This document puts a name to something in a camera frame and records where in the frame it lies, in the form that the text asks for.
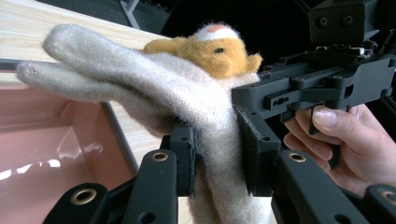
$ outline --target plush toy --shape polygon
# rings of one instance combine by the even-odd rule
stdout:
[[[223,24],[206,26],[189,38],[153,40],[143,51],[171,53],[195,63],[215,78],[254,73],[262,63],[262,56],[248,56],[242,39]]]
[[[127,49],[77,25],[59,25],[44,50],[58,63],[24,62],[17,77],[77,101],[117,101],[151,134],[169,134],[175,118],[196,132],[195,223],[268,223],[269,198],[248,195],[231,88],[259,81],[262,58],[248,56],[238,33],[209,24],[195,35]]]

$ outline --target finger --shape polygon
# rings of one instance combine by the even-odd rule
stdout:
[[[390,145],[390,138],[382,131],[366,126],[354,115],[343,110],[317,106],[313,121],[321,132],[340,138],[358,154],[372,154],[379,148],[387,148],[387,145]]]
[[[306,154],[308,154],[316,163],[318,166],[325,171],[330,170],[330,165],[326,160],[323,160],[321,157],[318,157],[313,151],[311,151],[306,145],[300,141],[297,137],[295,137],[292,133],[288,133],[285,135],[284,138],[284,143],[285,145],[292,149],[292,150],[297,150],[297,151],[302,151]]]
[[[297,121],[285,123],[293,136],[301,141],[306,148],[311,150],[319,158],[328,161],[332,158],[332,149],[328,143],[315,139],[312,135],[303,131],[303,128]]]
[[[299,110],[296,113],[295,119],[300,124],[300,127],[302,128],[302,130],[307,135],[309,135],[312,138],[315,138],[315,139],[317,139],[319,141],[327,142],[327,143],[334,144],[334,145],[341,144],[341,140],[339,138],[332,137],[332,136],[326,135],[324,133],[315,133],[315,134],[310,134],[309,133],[309,124],[311,122],[311,111],[312,111],[312,109],[314,109],[314,108],[308,108],[308,109],[305,109],[305,110]]]

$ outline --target human hand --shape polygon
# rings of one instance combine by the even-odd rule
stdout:
[[[338,186],[363,195],[373,184],[396,186],[396,144],[366,105],[343,110],[316,106],[312,121],[320,133],[308,133],[310,109],[297,111],[285,123],[290,130],[284,142],[290,149],[308,153]],[[337,165],[330,169],[329,144],[340,146]]]

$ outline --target white fabric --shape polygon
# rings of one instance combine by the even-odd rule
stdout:
[[[231,103],[231,88],[256,74],[215,79],[186,60],[127,49],[76,25],[56,27],[43,47],[61,63],[21,63],[21,81],[74,100],[118,101],[156,136],[170,133],[174,117],[194,127],[204,157],[190,203],[196,223],[269,222],[269,200],[248,196]]]

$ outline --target metal rivet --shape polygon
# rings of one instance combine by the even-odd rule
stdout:
[[[297,162],[305,162],[306,161],[306,157],[301,154],[298,154],[298,153],[290,153],[289,157],[292,160],[297,161]]]
[[[395,192],[385,190],[385,191],[381,192],[381,196],[384,199],[386,199],[388,202],[390,202],[396,206],[396,193]]]
[[[152,155],[152,159],[154,161],[166,161],[168,159],[168,154],[164,152],[157,152],[154,155]]]
[[[97,195],[95,189],[82,189],[75,192],[70,198],[70,203],[74,205],[83,205],[90,203]]]

